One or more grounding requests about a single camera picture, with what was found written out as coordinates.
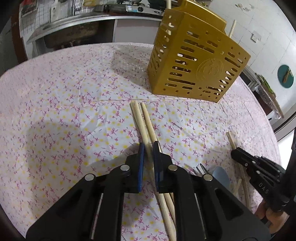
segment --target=stove burner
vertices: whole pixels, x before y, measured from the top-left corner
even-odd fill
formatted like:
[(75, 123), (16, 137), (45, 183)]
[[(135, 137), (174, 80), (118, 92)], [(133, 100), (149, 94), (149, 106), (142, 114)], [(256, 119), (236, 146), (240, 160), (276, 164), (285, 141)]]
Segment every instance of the stove burner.
[(145, 6), (143, 3), (139, 2), (132, 2), (132, 1), (117, 1), (118, 4), (123, 4), (123, 5), (133, 5), (133, 6)]

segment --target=pink flower pattern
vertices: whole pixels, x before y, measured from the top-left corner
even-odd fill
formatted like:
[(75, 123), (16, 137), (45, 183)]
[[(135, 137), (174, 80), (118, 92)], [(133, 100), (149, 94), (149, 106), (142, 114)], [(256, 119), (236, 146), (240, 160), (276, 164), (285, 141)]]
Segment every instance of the pink flower pattern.
[[(234, 185), (240, 175), (226, 131), (249, 153), (280, 162), (266, 115), (240, 78), (219, 103), (153, 95), (146, 73), (152, 47), (67, 48), (0, 78), (0, 203), (21, 234), (85, 174), (107, 174), (137, 152), (133, 99), (146, 102), (163, 152), (179, 166), (222, 166)], [(238, 198), (244, 203), (242, 189)], [(249, 198), (254, 211), (261, 197), (251, 186)], [(121, 233), (168, 240), (146, 171), (142, 192), (125, 195)]]

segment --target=human hand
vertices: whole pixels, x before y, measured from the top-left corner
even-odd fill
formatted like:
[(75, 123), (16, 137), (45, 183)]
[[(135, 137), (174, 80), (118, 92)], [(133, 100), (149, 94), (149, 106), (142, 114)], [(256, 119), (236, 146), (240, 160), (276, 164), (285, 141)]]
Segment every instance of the human hand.
[(288, 219), (288, 214), (286, 214), (284, 211), (281, 212), (274, 212), (270, 208), (266, 208), (265, 201), (263, 200), (256, 212), (255, 215), (261, 220), (265, 216), (266, 218), (271, 222), (271, 225), (269, 226), (269, 232), (271, 234), (276, 233), (278, 230), (281, 229), (281, 227), (284, 225), (286, 220)]

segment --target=gas stove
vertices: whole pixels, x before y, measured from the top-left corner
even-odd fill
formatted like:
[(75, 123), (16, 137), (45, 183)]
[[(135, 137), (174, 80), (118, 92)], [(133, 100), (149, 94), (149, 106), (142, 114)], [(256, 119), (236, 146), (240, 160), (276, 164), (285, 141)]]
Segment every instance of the gas stove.
[(118, 4), (106, 4), (103, 6), (96, 6), (94, 12), (106, 12), (109, 14), (125, 14), (134, 16), (146, 16), (154, 18), (162, 18), (163, 11), (146, 7), (142, 3), (132, 1), (119, 1)]

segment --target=gold utensil holder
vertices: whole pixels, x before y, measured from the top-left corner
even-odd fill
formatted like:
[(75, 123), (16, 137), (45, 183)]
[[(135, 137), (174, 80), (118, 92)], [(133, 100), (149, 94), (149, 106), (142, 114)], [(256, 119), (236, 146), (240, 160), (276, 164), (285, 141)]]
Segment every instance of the gold utensil holder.
[(191, 1), (166, 9), (147, 68), (152, 93), (218, 102), (250, 59), (225, 26)]

